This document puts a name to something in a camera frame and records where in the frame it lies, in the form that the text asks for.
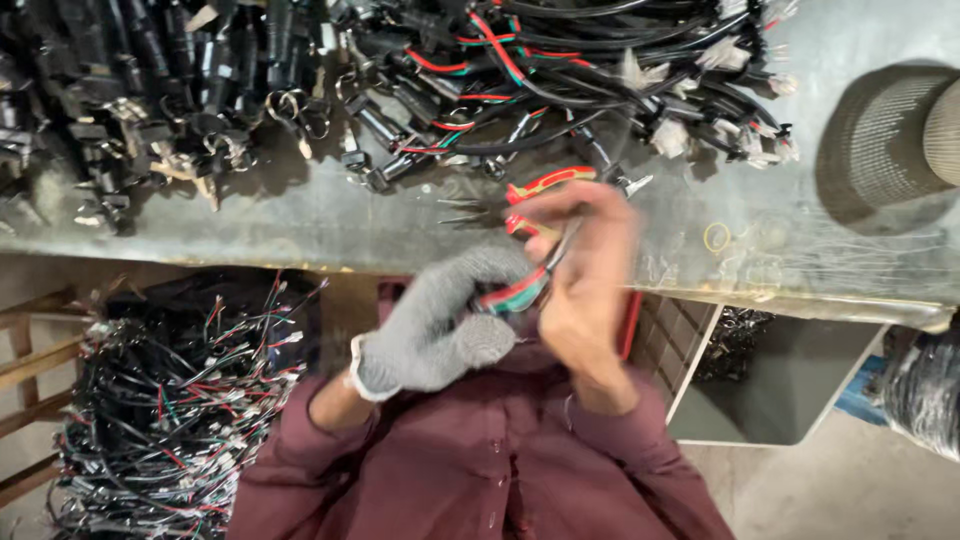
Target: metal table surface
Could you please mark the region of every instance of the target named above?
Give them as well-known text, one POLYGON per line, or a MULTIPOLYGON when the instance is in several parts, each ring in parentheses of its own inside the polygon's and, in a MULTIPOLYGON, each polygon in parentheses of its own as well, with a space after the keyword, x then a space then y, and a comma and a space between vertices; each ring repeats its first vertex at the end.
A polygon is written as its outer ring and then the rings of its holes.
MULTIPOLYGON (((957 14, 960 4, 937 0, 804 2, 768 36, 772 45, 789 43, 790 61, 771 69, 795 74, 800 90, 761 102, 780 122, 796 125, 802 160, 759 171, 722 158, 715 164, 663 160, 632 148, 628 163, 636 173, 656 175, 632 200, 646 216, 632 286, 801 316, 942 328, 960 304, 958 190, 921 190, 863 208, 861 197, 844 200, 851 180, 830 165, 843 146, 832 137, 850 110, 838 108, 840 100, 876 87, 871 72, 913 64, 893 68, 896 79, 960 57, 957 14)), ((404 179, 394 193, 374 195, 347 182, 334 158, 336 131, 315 148, 320 158, 309 162, 287 135, 268 138, 269 158, 222 182, 219 212, 192 189, 143 193, 128 236, 74 224, 80 196, 51 170, 37 180, 34 200, 49 223, 32 224, 8 211, 18 234, 0 234, 0 250, 406 273, 474 243, 514 242, 502 231, 437 224, 456 215, 436 204, 438 198, 501 188, 479 175, 435 166, 404 179)), ((521 183, 576 163, 558 143, 527 156, 511 173, 521 183)))

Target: concrete floor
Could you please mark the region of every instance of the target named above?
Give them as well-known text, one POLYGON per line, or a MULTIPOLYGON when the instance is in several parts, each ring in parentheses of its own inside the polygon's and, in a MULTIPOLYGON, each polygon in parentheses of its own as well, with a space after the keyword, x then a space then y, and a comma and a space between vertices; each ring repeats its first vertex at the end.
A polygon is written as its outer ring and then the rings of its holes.
MULTIPOLYGON (((0 255, 0 308, 73 283, 81 289, 127 273, 147 284, 183 270, 162 265, 0 255)), ((333 362, 346 359, 347 340, 375 324, 373 279, 339 276, 324 290, 324 341, 333 362)), ((71 335, 63 323, 34 325, 35 350, 71 335)), ((11 361, 0 331, 0 363, 11 361)), ((69 386, 71 365, 39 378, 40 398, 69 386)), ((0 417, 19 407, 13 389, 0 390, 0 417)), ((0 439, 0 478, 50 453, 56 426, 34 424, 0 439)), ((832 412, 803 444, 782 449, 684 446, 740 540, 953 540, 960 503, 960 464, 915 446, 886 429, 832 412)), ((45 487, 0 510, 0 538, 46 536, 45 487)))

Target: wooden chair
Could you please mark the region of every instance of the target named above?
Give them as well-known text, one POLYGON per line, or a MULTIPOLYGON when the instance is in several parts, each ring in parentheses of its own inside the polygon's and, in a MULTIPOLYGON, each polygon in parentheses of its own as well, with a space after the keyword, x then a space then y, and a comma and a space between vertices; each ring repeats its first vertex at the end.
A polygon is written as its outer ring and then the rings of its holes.
MULTIPOLYGON (((0 311, 0 330, 8 330, 16 360, 0 366, 0 391, 16 385, 22 410, 0 419, 0 437, 5 437, 33 422, 60 422, 60 410, 70 403, 71 391, 66 390, 44 400, 39 398, 36 376, 78 357, 82 335, 64 339, 46 351, 34 353, 30 338, 30 324, 34 318, 53 320, 84 320, 82 311, 66 307, 75 299, 72 289, 51 293, 19 306, 0 311)), ((51 454, 19 473, 0 480, 0 508, 54 479, 59 469, 54 465, 56 454, 51 454)))

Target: gray knit glove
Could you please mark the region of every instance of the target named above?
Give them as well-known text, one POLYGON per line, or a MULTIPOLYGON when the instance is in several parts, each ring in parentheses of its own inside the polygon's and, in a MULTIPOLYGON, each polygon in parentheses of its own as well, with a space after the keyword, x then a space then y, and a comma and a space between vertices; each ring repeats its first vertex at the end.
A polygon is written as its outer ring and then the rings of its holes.
POLYGON ((428 266, 404 292, 386 324, 353 340, 350 379, 364 399, 384 401, 400 389, 433 392, 470 368, 496 363, 516 342, 492 315, 469 314, 478 283, 516 282, 534 270, 520 250, 478 247, 428 266))

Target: gray bin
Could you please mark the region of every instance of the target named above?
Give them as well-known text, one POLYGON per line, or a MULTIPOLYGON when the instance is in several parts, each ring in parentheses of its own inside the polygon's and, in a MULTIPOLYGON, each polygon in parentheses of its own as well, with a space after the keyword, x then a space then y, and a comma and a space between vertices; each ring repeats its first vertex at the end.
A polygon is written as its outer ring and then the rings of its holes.
POLYGON ((886 330, 872 323, 778 316, 757 340, 746 380, 691 382, 721 309, 644 296, 632 360, 654 372, 668 403, 667 428, 682 442, 801 442, 886 330))

